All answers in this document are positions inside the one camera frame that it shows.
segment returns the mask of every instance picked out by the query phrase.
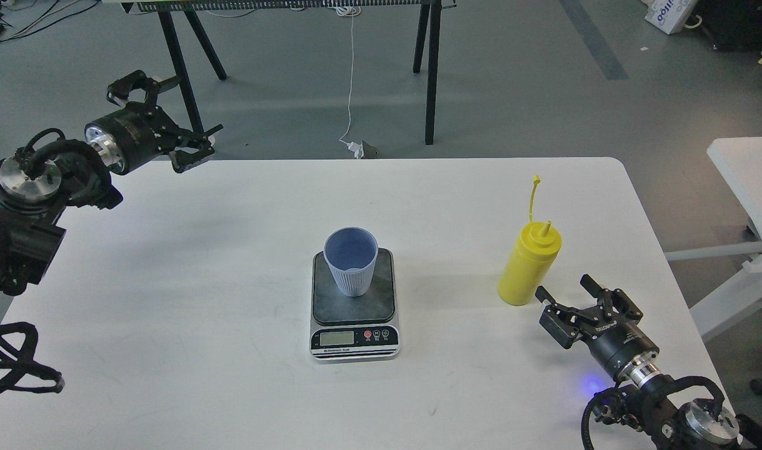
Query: white desk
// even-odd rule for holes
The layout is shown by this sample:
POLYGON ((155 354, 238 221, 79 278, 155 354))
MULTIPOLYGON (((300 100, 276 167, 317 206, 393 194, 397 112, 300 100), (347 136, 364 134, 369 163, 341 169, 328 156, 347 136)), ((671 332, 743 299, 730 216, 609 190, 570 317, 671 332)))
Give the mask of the white desk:
MULTIPOLYGON (((753 220, 762 242, 762 137, 717 139, 707 151, 753 220)), ((709 340, 762 308, 762 253, 690 311, 709 340)))
MULTIPOLYGON (((207 162, 182 176, 152 162, 114 180, 116 209, 66 211, 46 278, 9 310, 38 326, 37 359, 66 388, 0 396, 0 448, 580 448, 581 412, 612 382, 584 344, 553 341, 535 300, 496 293, 534 174, 535 218, 564 239, 544 280, 556 299, 592 304, 584 273, 623 288, 659 368, 719 384, 614 159, 207 162), (395 256, 403 349, 321 365, 311 260, 349 225, 395 256)), ((654 448, 619 426, 592 435, 654 448)))

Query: blue plastic cup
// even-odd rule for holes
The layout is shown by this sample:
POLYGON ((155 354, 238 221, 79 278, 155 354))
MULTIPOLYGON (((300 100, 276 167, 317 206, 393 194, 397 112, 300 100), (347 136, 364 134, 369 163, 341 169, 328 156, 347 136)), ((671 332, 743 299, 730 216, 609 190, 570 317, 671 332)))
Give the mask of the blue plastic cup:
POLYGON ((355 227, 333 231, 323 254, 341 293, 349 297, 366 293, 378 259, 378 242, 369 231, 355 227))

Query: yellow squeeze bottle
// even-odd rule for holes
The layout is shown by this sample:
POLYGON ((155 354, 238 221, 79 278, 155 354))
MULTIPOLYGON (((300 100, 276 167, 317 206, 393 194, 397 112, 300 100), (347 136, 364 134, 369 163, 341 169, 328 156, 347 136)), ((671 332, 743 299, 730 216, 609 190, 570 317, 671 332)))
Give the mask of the yellow squeeze bottle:
POLYGON ((534 297, 561 249, 561 234, 551 222, 533 222, 533 196, 540 181, 538 176, 533 176, 528 224, 520 232, 498 283, 500 298, 515 306, 527 304, 534 297))

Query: blue led light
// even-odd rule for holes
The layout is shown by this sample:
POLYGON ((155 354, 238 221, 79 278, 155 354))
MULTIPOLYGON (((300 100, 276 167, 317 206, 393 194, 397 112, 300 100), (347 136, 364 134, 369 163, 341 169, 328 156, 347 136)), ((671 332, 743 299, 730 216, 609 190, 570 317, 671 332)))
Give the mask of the blue led light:
POLYGON ((609 388, 612 382, 598 375, 585 375, 581 377, 581 391, 586 397, 592 397, 595 393, 609 388))

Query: robotic arm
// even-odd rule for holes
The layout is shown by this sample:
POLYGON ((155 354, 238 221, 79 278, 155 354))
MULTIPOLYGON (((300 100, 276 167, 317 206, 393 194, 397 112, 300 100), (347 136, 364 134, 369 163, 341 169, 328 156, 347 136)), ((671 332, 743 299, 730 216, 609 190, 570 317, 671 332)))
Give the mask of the robotic arm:
POLYGON ((723 407, 724 395, 703 376, 673 379, 655 365, 658 346, 637 326, 643 313, 621 289, 601 288, 585 274, 581 285, 597 299, 586 309, 559 304, 543 287, 536 297, 546 302, 539 324, 561 347, 581 341, 616 383, 595 394, 581 418, 584 450, 593 450, 589 419, 603 424, 627 425, 645 432, 657 450, 730 450, 739 448, 741 433, 762 448, 762 428, 723 407), (706 388, 711 399, 694 399, 675 407, 667 396, 692 386, 706 388))
MULTIPOLYGON (((173 169, 184 172, 205 162, 214 153, 212 134, 180 128, 158 106, 158 94, 178 85, 178 77, 158 82, 142 71, 134 71, 109 85, 109 102, 127 102, 131 92, 143 89, 142 102, 127 102, 121 110, 86 125, 86 140, 66 139, 57 128, 41 131, 14 156, 0 160, 0 291, 22 294, 28 284, 39 284, 64 237, 56 225, 67 207, 93 205, 116 207, 123 196, 112 186, 111 172, 128 174, 144 163, 165 154, 173 169), (41 139, 57 134, 55 141, 34 150, 41 139), (187 148, 191 153, 178 150, 187 148)), ((61 373, 33 361, 38 334, 32 324, 0 325, 0 393, 7 390, 58 393, 63 389, 61 373), (20 348, 5 336, 24 335, 20 348), (32 375, 53 385, 20 387, 32 375)))

